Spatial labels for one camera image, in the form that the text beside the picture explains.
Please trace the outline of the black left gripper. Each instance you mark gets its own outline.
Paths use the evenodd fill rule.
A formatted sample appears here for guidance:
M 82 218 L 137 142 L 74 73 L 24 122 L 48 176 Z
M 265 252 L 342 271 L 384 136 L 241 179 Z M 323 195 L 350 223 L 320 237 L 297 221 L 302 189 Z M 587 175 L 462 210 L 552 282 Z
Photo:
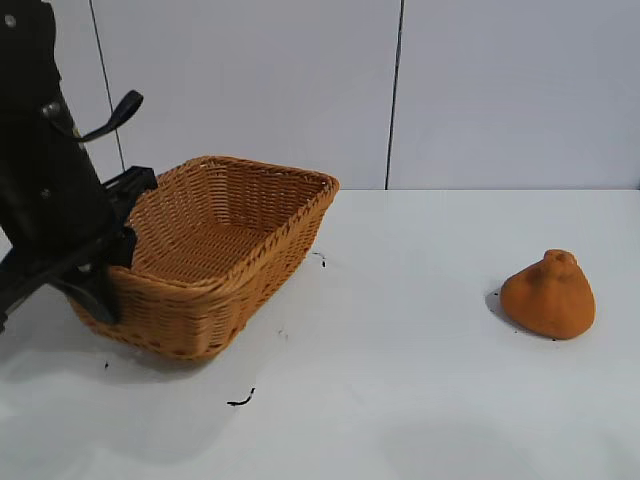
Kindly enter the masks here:
M 111 248 L 112 265 L 130 268 L 137 243 L 122 227 L 82 141 L 49 124 L 2 126 L 1 228 L 11 243 L 1 260 L 3 319 L 49 284 L 117 324 Z

